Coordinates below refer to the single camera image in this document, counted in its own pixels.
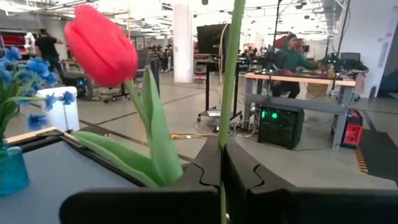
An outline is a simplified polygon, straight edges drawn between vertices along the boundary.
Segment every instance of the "green shirt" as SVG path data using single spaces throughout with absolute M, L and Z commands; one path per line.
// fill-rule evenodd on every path
M 294 49 L 280 49 L 280 51 L 282 61 L 277 66 L 280 69 L 295 70 L 298 66 L 302 66 L 308 70 L 318 69 L 317 64 L 308 62 L 300 52 Z

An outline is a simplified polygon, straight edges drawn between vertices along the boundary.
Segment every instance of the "computer monitor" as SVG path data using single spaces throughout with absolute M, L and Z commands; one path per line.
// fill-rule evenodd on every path
M 229 27 L 229 24 L 215 24 L 197 27 L 199 54 L 219 55 L 221 33 L 223 32 L 224 28 L 223 54 L 225 54 L 228 43 Z

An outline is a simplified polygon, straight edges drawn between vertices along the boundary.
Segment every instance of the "ceiling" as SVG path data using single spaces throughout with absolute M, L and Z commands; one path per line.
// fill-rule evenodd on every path
M 128 27 L 132 35 L 172 36 L 173 11 L 176 0 L 0 0 L 0 9 L 11 16 L 37 13 L 46 16 L 73 19 L 73 8 L 90 4 L 114 22 Z M 338 1 L 343 0 L 283 0 L 280 4 L 277 30 L 294 32 L 306 39 L 325 39 L 337 33 L 341 13 Z M 209 0 L 204 6 L 201 0 L 191 0 L 196 26 L 231 22 L 234 0 Z M 277 0 L 246 0 L 241 38 L 253 42 L 256 34 L 263 39 L 272 38 L 277 14 Z

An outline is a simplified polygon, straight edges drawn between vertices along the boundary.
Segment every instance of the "striped warning tape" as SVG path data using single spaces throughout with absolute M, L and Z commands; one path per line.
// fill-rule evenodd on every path
M 363 159 L 362 150 L 360 148 L 355 149 L 356 160 L 358 161 L 358 167 L 361 172 L 368 174 L 368 167 L 366 166 L 365 160 Z

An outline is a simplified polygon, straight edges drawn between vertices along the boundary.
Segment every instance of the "white column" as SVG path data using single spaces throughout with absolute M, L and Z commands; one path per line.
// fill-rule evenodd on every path
M 254 47 L 260 50 L 261 47 L 265 47 L 264 44 L 264 33 L 263 32 L 256 32 L 256 39 L 254 40 Z
M 193 80 L 192 9 L 185 1 L 173 5 L 174 82 Z
M 167 44 L 169 44 L 169 40 L 167 39 L 167 35 L 163 35 L 164 39 L 162 40 L 162 50 L 164 51 L 167 48 Z

